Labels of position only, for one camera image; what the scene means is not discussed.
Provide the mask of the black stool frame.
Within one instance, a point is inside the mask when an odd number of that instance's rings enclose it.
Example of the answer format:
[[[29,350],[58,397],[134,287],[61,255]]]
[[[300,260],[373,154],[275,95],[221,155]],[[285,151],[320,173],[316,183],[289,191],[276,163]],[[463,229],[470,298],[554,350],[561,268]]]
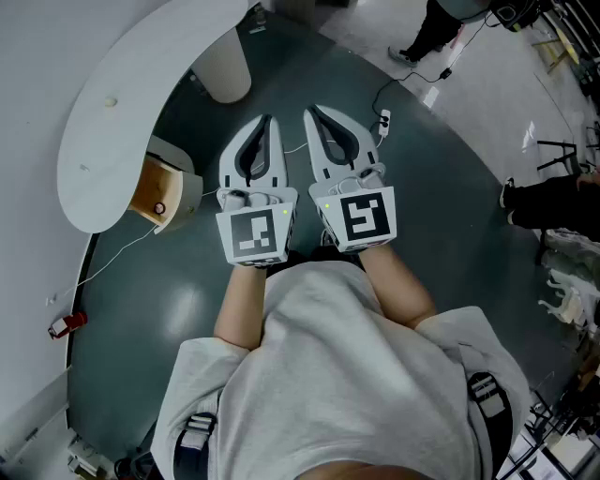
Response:
[[[554,165],[561,164],[570,174],[581,173],[581,169],[578,162],[578,149],[574,143],[571,142],[552,142],[552,141],[538,141],[538,145],[560,147],[562,153],[537,167],[537,171],[542,171]]]

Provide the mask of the person's left forearm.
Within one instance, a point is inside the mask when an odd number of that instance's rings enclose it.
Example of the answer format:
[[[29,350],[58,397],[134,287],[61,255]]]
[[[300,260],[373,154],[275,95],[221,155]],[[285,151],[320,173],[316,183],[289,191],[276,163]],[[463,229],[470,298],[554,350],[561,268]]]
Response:
[[[235,266],[225,292],[214,336],[253,351],[261,344],[266,271]]]

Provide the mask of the person's right forearm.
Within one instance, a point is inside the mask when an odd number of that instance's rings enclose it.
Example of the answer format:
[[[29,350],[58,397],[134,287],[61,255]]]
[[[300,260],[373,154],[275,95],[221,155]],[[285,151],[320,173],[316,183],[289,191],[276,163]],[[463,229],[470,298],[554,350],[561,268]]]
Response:
[[[359,258],[387,319],[415,329],[437,314],[427,289],[389,244],[367,248]]]

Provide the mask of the white round table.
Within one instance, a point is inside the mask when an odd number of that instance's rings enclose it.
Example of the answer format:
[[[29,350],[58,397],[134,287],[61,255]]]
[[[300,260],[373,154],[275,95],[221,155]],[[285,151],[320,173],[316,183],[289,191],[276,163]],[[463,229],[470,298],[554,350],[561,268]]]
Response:
[[[57,159],[59,201],[75,228],[101,233],[123,216],[174,87],[249,7],[249,0],[170,0],[119,38],[97,64],[72,107]],[[118,102],[106,108],[105,97]]]

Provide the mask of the pile of white plastic parts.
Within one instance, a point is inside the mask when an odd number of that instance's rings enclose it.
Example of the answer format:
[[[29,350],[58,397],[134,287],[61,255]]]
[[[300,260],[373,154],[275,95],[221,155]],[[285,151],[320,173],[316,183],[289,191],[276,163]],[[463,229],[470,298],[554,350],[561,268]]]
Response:
[[[538,304],[561,323],[573,324],[591,337],[600,333],[600,242],[565,229],[546,230],[539,262],[549,271],[547,285],[560,303]]]

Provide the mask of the person's black trousers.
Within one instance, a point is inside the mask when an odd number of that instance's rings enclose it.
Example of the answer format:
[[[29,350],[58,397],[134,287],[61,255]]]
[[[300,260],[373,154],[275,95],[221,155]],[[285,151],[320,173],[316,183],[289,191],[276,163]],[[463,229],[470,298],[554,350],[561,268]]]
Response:
[[[288,261],[286,261],[283,266],[285,268],[291,268],[298,264],[308,262],[345,262],[351,263],[360,269],[364,269],[358,254],[341,253],[335,246],[316,247],[308,256],[293,250],[288,256]]]

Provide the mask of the small wooden drawer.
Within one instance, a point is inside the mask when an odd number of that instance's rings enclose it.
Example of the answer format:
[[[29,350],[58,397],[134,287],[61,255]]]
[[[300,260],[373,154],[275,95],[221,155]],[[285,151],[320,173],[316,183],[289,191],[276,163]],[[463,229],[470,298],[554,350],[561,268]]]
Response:
[[[181,148],[152,136],[128,209],[151,221],[154,234],[166,233],[191,219],[203,194],[204,181],[195,173],[191,157]],[[155,213],[156,203],[165,205],[163,214]]]

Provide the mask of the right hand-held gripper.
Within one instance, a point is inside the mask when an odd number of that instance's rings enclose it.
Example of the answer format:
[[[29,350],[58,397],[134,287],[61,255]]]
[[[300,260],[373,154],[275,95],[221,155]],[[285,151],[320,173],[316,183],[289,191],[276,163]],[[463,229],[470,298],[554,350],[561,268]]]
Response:
[[[337,250],[356,253],[395,239],[395,191],[384,182],[385,166],[378,163],[371,132],[345,113],[318,104],[307,107],[303,119],[311,168],[320,181],[308,193]],[[332,179],[350,170],[360,171]]]

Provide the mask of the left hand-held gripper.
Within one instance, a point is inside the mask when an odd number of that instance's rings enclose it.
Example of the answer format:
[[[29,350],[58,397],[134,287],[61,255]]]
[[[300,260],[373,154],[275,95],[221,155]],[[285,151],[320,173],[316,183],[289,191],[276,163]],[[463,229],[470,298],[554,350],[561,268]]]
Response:
[[[254,267],[285,263],[298,193],[285,187],[285,154],[275,117],[259,115],[233,135],[219,159],[219,183],[216,219],[227,262]]]

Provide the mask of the red and white small device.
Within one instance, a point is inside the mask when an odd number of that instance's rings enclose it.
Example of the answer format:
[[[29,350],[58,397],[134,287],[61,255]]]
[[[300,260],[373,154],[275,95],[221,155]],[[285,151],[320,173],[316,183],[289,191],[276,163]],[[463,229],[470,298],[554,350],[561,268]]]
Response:
[[[48,328],[48,333],[52,339],[59,339],[86,325],[87,322],[87,315],[82,311],[78,311],[55,320]]]

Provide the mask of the person's grey t-shirt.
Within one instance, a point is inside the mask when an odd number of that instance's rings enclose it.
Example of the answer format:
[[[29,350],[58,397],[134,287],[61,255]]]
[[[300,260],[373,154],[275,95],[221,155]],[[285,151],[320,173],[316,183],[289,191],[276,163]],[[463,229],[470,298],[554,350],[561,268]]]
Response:
[[[164,480],[207,449],[209,480],[293,480],[338,461],[490,480],[487,420],[519,434],[531,395],[478,307],[415,329],[385,318],[366,273],[305,262],[266,282],[260,346],[180,346],[151,446]]]

